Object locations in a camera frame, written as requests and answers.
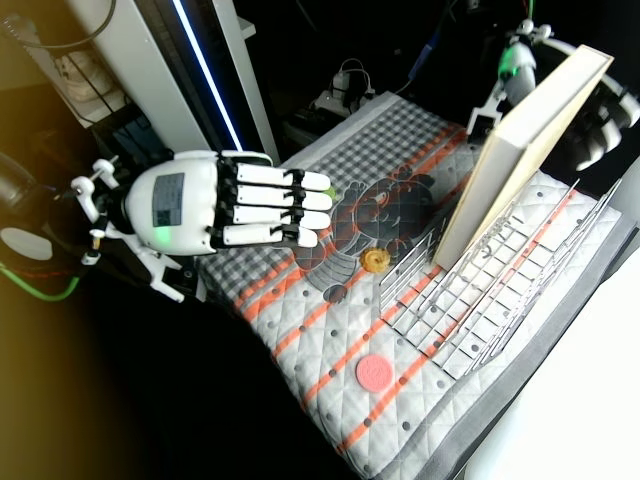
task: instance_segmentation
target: round pink coaster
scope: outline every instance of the round pink coaster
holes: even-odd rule
[[[380,355],[367,355],[356,366],[356,378],[365,390],[378,393],[390,383],[393,371],[389,360]]]

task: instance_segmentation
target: black cable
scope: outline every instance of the black cable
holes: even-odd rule
[[[98,97],[100,98],[100,100],[102,100],[102,103],[104,103],[106,105],[106,107],[109,109],[109,112],[111,113],[115,113],[115,110],[111,107],[111,105],[109,105],[109,102],[107,102],[107,99],[104,98],[104,95],[102,95],[102,93],[100,93],[100,91],[98,90],[98,88],[93,84],[93,82],[91,82],[91,80],[89,80],[89,77],[87,77],[87,75],[82,71],[82,69],[80,68],[80,66],[73,60],[73,58],[71,58],[71,55],[67,55],[67,58],[69,59],[69,61],[71,62],[71,64],[76,68],[76,70],[78,70],[78,72],[80,73],[80,75],[82,76],[82,78],[84,79],[85,82],[87,82],[89,84],[89,86],[91,87],[91,89],[96,93],[96,95],[98,95]],[[127,128],[126,125],[122,125],[122,129],[126,132],[127,137],[136,145],[136,147],[138,147],[140,149],[141,152],[143,152],[147,157],[151,156],[151,152],[149,152],[149,150],[147,150],[145,147],[143,147],[142,145],[140,145],[140,143],[138,143],[136,141],[135,138],[133,138],[133,135],[131,134],[131,132],[129,131],[129,129]]]
[[[79,47],[80,45],[84,45],[85,43],[89,43],[91,40],[93,40],[98,35],[100,35],[104,31],[104,29],[107,28],[109,23],[111,22],[111,19],[113,18],[113,12],[115,12],[115,10],[116,10],[116,0],[111,0],[111,4],[109,5],[109,11],[107,12],[106,18],[104,19],[104,21],[100,24],[100,26],[93,33],[91,33],[88,37],[83,38],[82,40],[78,40],[77,42],[64,43],[64,44],[61,44],[61,45],[43,45],[41,43],[28,42],[26,40],[20,40],[14,34],[13,27],[11,26],[11,24],[9,23],[9,20],[7,18],[5,18],[2,21],[2,25],[6,30],[9,31],[9,33],[16,39],[16,41],[18,43],[20,43],[21,45],[24,45],[25,47],[44,48],[46,50],[69,49],[69,48]]]

